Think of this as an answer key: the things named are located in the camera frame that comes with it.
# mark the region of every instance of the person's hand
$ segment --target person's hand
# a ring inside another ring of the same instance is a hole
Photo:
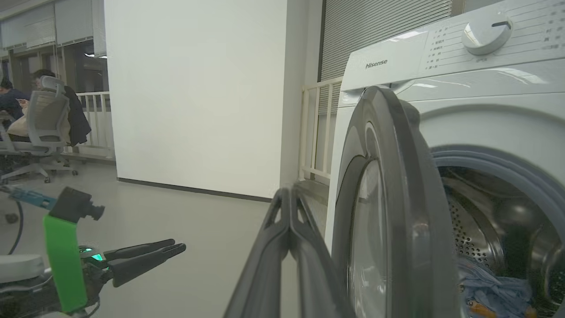
[[[21,108],[27,108],[29,106],[28,100],[18,98],[17,101],[18,101],[18,103],[20,103]]]

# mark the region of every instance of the open washing machine door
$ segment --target open washing machine door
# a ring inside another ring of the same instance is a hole
[[[347,129],[332,258],[358,317],[460,316],[450,213],[418,124],[369,87]]]

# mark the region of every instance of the hisense logo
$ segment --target hisense logo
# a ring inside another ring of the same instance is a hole
[[[388,60],[386,59],[386,60],[380,61],[380,62],[368,63],[367,65],[365,65],[365,69],[368,69],[368,68],[373,67],[373,66],[383,65],[383,64],[386,64],[387,62],[388,62]]]

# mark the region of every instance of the dark blue shirt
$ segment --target dark blue shirt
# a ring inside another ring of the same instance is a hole
[[[16,100],[17,98],[29,100],[29,95],[15,88],[10,89],[6,94],[0,95],[0,110],[5,110],[14,119],[18,119],[24,115],[24,113],[21,112],[20,103]]]

